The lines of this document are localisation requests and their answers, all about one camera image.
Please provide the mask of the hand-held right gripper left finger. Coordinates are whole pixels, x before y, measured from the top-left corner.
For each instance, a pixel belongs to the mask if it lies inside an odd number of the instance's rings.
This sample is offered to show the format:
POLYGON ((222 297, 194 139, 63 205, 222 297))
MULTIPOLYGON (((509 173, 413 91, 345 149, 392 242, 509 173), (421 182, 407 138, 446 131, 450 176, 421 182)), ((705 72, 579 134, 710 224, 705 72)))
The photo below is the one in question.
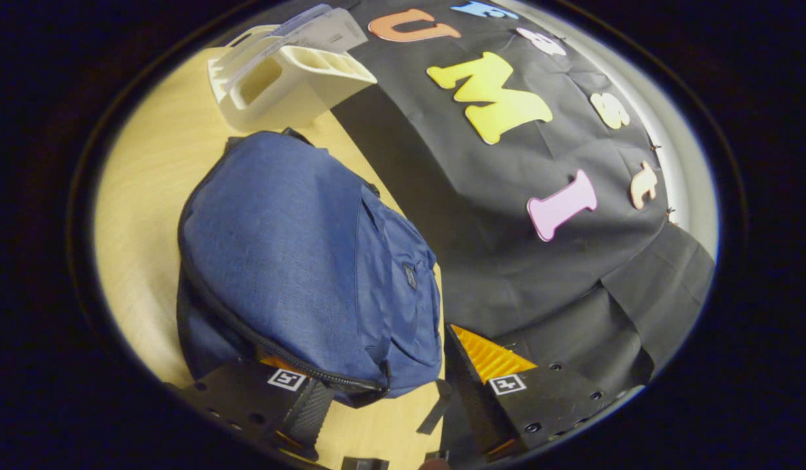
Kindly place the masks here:
POLYGON ((334 390, 308 371, 269 357, 233 359, 198 380, 165 388, 200 416, 262 451, 317 461, 317 438, 334 390))

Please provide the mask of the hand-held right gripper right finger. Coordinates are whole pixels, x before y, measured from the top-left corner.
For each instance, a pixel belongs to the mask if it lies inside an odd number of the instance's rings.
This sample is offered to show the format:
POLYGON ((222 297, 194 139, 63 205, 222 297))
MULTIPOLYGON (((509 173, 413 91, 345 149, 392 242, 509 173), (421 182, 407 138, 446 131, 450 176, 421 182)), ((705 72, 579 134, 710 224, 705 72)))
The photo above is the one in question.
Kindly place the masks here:
POLYGON ((576 440, 645 384, 645 351, 624 323, 532 325, 447 337, 450 458, 537 458, 576 440))

